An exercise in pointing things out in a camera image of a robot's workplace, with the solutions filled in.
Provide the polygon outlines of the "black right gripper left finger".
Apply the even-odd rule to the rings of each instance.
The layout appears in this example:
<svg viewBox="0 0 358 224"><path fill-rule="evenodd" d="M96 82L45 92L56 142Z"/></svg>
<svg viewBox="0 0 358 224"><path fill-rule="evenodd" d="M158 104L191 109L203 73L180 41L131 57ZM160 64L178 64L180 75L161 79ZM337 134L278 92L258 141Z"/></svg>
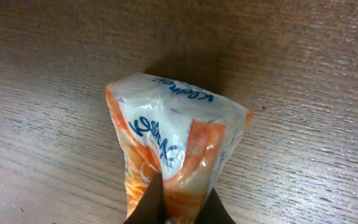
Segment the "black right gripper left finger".
<svg viewBox="0 0 358 224"><path fill-rule="evenodd" d="M163 224L164 213L162 175L158 173L124 224Z"/></svg>

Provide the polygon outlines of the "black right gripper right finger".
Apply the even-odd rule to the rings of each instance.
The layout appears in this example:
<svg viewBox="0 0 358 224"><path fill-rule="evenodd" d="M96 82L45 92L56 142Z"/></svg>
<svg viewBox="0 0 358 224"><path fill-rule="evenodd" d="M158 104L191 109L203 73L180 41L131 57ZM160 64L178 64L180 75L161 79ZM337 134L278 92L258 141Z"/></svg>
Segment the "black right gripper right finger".
<svg viewBox="0 0 358 224"><path fill-rule="evenodd" d="M236 224L224 208L215 188L211 190L203 209L196 219L196 224Z"/></svg>

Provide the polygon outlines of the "orange tissue packet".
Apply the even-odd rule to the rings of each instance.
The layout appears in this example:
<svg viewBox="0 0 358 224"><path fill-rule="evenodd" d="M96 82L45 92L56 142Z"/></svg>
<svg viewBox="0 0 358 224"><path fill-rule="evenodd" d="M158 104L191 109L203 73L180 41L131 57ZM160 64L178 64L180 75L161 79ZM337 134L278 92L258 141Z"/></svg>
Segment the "orange tissue packet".
<svg viewBox="0 0 358 224"><path fill-rule="evenodd" d="M124 152L127 211L161 174L166 223L194 223L252 113L224 96L145 73L109 83L106 102Z"/></svg>

